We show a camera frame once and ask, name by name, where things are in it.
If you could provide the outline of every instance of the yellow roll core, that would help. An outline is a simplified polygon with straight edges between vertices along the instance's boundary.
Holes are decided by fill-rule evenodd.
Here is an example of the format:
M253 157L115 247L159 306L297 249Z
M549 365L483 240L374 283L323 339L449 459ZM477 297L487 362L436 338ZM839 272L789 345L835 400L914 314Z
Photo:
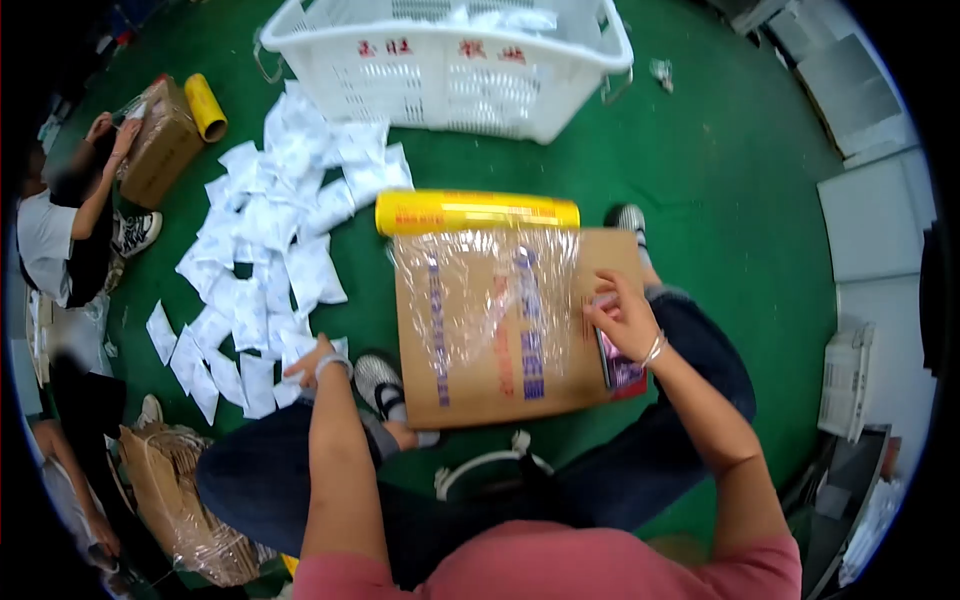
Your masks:
M206 77L200 73L191 75L186 80L183 91L186 93L186 102L193 112L193 120L197 123L200 137L208 143L219 141L227 134L227 118L213 96Z

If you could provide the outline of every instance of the white plastic basket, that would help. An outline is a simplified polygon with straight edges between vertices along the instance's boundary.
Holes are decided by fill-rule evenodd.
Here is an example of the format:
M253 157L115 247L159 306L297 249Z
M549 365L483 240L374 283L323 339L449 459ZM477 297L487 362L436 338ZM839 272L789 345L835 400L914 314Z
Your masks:
M435 25L508 7L557 13L551 37ZM287 0L253 55L282 55L329 120L389 120L541 144L553 141L600 83L605 104L633 80L634 53L612 0ZM630 69L610 93L611 73Z

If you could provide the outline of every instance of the sneaker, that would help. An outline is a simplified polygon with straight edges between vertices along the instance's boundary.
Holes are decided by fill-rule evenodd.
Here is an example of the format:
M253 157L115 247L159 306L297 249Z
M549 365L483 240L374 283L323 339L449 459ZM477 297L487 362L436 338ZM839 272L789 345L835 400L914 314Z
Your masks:
M153 394L147 394L143 397L143 406L140 409L140 416L136 418L133 424L134 429L143 429L149 423L163 422L163 409L160 407L160 401Z
M117 250L124 258L147 250L160 235L163 215L154 211L142 217L131 217L120 221Z
M603 221L604 227L625 229L636 235L636 248L640 256L650 264L650 254L647 251L647 224L643 219L643 211L636 204L620 204L614 206L607 213Z
M353 364L353 385L380 420L407 422L407 404L403 380L380 354L361 354ZM417 446L428 447L440 441L438 431L418 431Z

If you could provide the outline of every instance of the stack of cardboard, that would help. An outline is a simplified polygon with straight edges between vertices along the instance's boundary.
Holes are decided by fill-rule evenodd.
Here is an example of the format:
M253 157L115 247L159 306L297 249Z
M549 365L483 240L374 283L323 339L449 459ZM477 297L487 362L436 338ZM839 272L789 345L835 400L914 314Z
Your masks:
M140 514L160 547L182 568L222 588L259 576L262 547L210 513L197 494L194 470L206 441L185 427L159 422L120 427L120 458Z

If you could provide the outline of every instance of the white sneaker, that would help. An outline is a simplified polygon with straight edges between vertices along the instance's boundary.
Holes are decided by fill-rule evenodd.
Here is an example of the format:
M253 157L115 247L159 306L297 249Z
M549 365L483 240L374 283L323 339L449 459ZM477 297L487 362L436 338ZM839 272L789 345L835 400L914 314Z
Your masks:
M160 235L163 227L163 215L154 211L142 217L120 220L120 231L116 242L117 250L124 258L147 250Z
M156 399L156 396L147 394L143 397L140 416L136 418L133 428L143 429L148 423L152 422L163 422L163 409L160 407L160 401Z

